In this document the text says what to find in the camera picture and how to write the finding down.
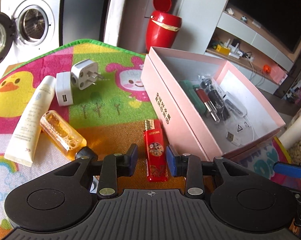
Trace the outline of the pink cardboard box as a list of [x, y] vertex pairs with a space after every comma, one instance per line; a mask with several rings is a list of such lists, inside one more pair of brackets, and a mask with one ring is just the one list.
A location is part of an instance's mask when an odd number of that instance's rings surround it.
[[202, 160], [238, 157], [284, 126], [262, 93], [226, 60], [153, 47], [141, 80], [179, 153]]

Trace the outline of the red pedestal trash bin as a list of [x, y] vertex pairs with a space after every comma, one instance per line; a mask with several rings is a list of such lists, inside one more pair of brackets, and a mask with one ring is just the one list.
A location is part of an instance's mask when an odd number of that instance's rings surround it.
[[169, 13], [172, 0], [153, 0], [154, 11], [146, 30], [146, 50], [171, 48], [182, 25], [182, 18]]

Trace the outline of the grey travel plug adapter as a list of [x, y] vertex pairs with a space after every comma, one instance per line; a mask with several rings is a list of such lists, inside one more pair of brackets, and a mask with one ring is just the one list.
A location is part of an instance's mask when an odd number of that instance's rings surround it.
[[71, 84], [79, 90], [95, 85], [98, 80], [104, 79], [104, 76], [99, 74], [98, 70], [98, 63], [91, 59], [74, 64], [71, 67]]

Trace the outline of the red and silver cylinder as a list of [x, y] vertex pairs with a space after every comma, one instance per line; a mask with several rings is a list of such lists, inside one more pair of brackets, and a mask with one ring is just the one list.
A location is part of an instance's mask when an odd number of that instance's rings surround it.
[[217, 115], [217, 110], [205, 91], [200, 87], [195, 88], [194, 91], [206, 108], [205, 115], [207, 117], [210, 116], [215, 123], [219, 123], [220, 119]]

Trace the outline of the white USB charger cube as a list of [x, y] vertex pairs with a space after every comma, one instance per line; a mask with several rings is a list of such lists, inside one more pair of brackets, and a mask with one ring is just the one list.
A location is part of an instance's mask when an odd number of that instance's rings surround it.
[[55, 93], [60, 106], [70, 106], [74, 104], [71, 90], [71, 72], [56, 74]]

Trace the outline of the colourful cartoon play mat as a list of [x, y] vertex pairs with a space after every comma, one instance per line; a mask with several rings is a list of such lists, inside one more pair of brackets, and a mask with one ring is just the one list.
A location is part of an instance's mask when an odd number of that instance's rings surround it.
[[[0, 239], [295, 239], [294, 191], [233, 162], [214, 157], [222, 184], [205, 199], [184, 195], [185, 178], [147, 180], [144, 130], [156, 111], [141, 80], [146, 56], [95, 40], [78, 40], [25, 62], [0, 80]], [[98, 63], [98, 80], [71, 84], [73, 105], [56, 111], [99, 160], [138, 146], [131, 177], [118, 178], [115, 198], [98, 199], [99, 176], [89, 159], [70, 161], [40, 130], [30, 167], [4, 158], [18, 121], [45, 76]], [[166, 147], [170, 145], [161, 122]]]

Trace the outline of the white TV cabinet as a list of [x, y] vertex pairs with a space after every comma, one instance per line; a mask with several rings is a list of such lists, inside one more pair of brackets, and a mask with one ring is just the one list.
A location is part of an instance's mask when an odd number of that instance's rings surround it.
[[207, 53], [208, 44], [217, 35], [222, 41], [240, 40], [240, 49], [251, 52], [253, 61], [228, 57], [240, 71], [259, 89], [270, 94], [288, 80], [284, 75], [275, 81], [263, 72], [263, 66], [287, 73], [293, 62], [266, 37], [251, 21], [239, 19], [238, 11], [233, 15], [225, 12], [228, 0], [176, 0], [174, 12], [182, 18], [182, 27], [173, 48], [192, 53]]

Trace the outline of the black television screen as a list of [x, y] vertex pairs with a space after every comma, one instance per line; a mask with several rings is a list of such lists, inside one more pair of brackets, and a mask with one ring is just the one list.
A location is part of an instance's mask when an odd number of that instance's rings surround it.
[[229, 0], [292, 53], [301, 40], [301, 0]]

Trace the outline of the round washing machine door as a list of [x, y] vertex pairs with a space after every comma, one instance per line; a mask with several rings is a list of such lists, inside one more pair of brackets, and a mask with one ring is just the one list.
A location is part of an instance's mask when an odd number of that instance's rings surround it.
[[0, 12], [0, 63], [5, 59], [11, 49], [15, 37], [15, 26], [13, 21]]

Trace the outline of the white paper roll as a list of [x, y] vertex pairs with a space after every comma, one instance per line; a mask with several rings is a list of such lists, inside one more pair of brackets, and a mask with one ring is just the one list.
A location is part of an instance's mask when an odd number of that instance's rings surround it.
[[297, 119], [279, 137], [279, 141], [288, 150], [299, 139], [301, 139], [301, 111], [299, 111]]

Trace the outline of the cream cosmetic tube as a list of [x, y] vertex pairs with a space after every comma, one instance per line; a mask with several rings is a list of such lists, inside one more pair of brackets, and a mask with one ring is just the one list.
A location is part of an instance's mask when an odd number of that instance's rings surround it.
[[49, 110], [55, 96], [56, 78], [44, 77], [25, 107], [9, 140], [4, 158], [30, 167], [40, 135], [40, 119]]

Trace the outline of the orange pumpkin toy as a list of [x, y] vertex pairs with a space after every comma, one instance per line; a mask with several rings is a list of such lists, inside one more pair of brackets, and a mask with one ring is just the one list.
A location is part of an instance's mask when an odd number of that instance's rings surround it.
[[271, 73], [271, 67], [270, 66], [268, 66], [267, 64], [265, 64], [264, 66], [263, 66], [263, 72], [265, 72], [265, 74], [270, 74]]

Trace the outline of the yellow toy vehicle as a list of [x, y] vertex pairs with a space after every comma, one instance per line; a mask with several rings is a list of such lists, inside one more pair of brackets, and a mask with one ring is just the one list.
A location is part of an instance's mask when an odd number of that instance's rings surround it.
[[229, 55], [229, 53], [231, 51], [230, 48], [227, 48], [221, 42], [216, 42], [216, 41], [211, 42], [210, 47], [212, 49], [216, 50], [218, 53], [221, 53], [224, 55]]

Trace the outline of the white washing machine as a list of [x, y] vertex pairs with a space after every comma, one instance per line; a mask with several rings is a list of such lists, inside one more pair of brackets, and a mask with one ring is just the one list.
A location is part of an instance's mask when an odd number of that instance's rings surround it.
[[5, 59], [24, 62], [59, 45], [60, 1], [0, 0], [0, 12], [15, 26], [14, 41]]

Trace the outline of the red lighter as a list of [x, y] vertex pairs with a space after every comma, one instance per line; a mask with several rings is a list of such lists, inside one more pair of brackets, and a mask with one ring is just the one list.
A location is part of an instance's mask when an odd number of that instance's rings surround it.
[[156, 183], [168, 181], [165, 142], [160, 120], [145, 120], [144, 142], [147, 180]]

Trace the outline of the white wifi router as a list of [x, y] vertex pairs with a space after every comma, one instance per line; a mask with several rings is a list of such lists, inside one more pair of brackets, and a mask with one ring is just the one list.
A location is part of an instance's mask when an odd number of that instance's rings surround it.
[[235, 54], [239, 49], [240, 40], [238, 38], [233, 38], [232, 40], [229, 38], [228, 41], [224, 43], [224, 46], [229, 48], [231, 53]]

